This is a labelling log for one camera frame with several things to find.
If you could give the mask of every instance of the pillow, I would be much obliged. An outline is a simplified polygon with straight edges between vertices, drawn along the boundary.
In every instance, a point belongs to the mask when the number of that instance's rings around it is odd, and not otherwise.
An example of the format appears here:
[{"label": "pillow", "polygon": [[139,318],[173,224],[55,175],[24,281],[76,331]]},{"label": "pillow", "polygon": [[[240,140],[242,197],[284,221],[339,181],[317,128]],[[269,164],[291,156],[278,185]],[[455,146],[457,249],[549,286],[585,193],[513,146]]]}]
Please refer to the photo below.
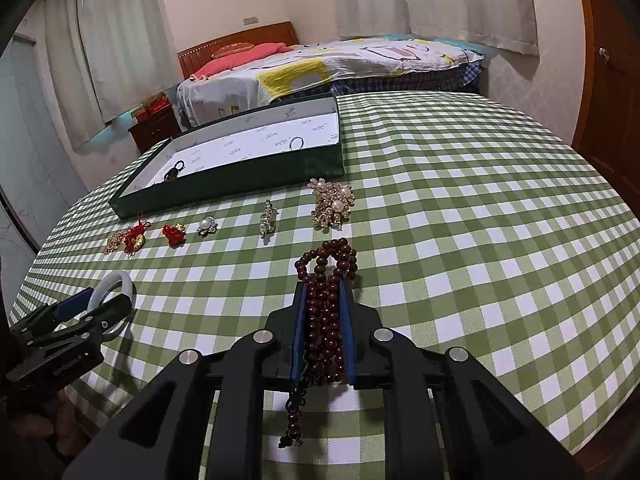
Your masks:
[{"label": "pillow", "polygon": [[234,68],[251,63],[252,61],[264,59],[265,57],[269,57],[280,52],[290,52],[291,50],[293,50],[293,47],[287,46],[284,43],[261,43],[260,45],[256,45],[245,52],[238,52],[237,54],[230,54],[229,56],[209,61],[200,70],[191,75],[190,79],[199,80],[211,77],[212,75],[219,74],[225,70],[233,70]]},{"label": "pillow", "polygon": [[253,43],[232,43],[222,48],[217,49],[211,56],[211,59],[218,59],[219,57],[229,56],[230,54],[236,54],[238,52],[245,52],[250,50],[255,45]]}]

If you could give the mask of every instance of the door handle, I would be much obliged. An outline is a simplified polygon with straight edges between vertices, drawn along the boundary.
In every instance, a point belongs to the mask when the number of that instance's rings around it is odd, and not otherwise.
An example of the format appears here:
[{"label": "door handle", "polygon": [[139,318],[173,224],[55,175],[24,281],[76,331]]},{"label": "door handle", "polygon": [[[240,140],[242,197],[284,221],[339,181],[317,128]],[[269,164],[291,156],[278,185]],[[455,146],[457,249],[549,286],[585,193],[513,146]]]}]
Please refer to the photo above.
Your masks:
[{"label": "door handle", "polygon": [[609,59],[611,59],[611,56],[609,55],[609,51],[606,48],[601,47],[598,51],[598,54],[600,54],[600,57],[604,58],[604,64],[609,64]]}]

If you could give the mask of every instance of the checkered tablecloth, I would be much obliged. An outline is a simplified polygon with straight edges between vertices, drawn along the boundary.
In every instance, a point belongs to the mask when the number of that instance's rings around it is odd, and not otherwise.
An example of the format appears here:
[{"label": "checkered tablecloth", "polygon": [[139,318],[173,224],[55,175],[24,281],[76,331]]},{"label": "checkered tablecloth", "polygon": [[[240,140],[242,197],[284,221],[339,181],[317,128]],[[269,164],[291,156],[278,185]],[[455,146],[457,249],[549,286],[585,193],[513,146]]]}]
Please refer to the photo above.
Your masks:
[{"label": "checkered tablecloth", "polygon": [[[291,303],[300,254],[345,236],[358,251],[356,298],[385,326],[424,348],[467,348],[577,450],[640,377],[638,220],[571,148],[482,97],[392,92],[338,105],[344,180],[356,195],[341,231],[313,228],[314,197],[300,184],[148,218],[139,253],[105,256],[107,236],[127,225],[108,199],[145,155],[60,221],[12,319],[95,286],[110,270],[130,273],[132,325],[68,388],[101,427],[178,350],[221,351],[262,327]],[[258,236],[266,199],[278,210],[268,243]],[[194,232],[207,214],[220,230],[203,240]],[[161,229],[176,222],[189,235],[174,250]],[[380,393],[338,386],[309,398],[305,445],[278,450],[286,395],[265,394],[264,478],[382,478]]]}]

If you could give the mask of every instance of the wooden floor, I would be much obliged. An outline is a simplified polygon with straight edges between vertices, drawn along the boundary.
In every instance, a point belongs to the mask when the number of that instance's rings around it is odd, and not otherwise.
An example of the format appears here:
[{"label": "wooden floor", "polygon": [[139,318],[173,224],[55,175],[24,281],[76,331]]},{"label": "wooden floor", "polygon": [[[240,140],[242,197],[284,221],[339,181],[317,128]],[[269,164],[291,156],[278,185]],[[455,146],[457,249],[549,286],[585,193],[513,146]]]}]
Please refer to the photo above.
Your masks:
[{"label": "wooden floor", "polygon": [[596,480],[610,470],[615,459],[631,436],[640,428],[640,388],[636,388],[604,427],[574,458],[587,472],[589,480]]}]

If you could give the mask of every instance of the yellow patch on bedspread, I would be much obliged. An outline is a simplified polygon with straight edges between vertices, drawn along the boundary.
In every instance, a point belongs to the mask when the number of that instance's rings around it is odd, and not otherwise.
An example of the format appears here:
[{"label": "yellow patch on bedspread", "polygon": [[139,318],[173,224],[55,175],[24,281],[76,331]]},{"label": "yellow patch on bedspread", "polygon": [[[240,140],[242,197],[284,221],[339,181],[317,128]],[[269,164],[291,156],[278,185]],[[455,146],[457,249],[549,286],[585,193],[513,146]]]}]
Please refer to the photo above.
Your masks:
[{"label": "yellow patch on bedspread", "polygon": [[330,80],[329,71],[317,57],[287,63],[260,72],[257,79],[271,99],[316,86]]}]

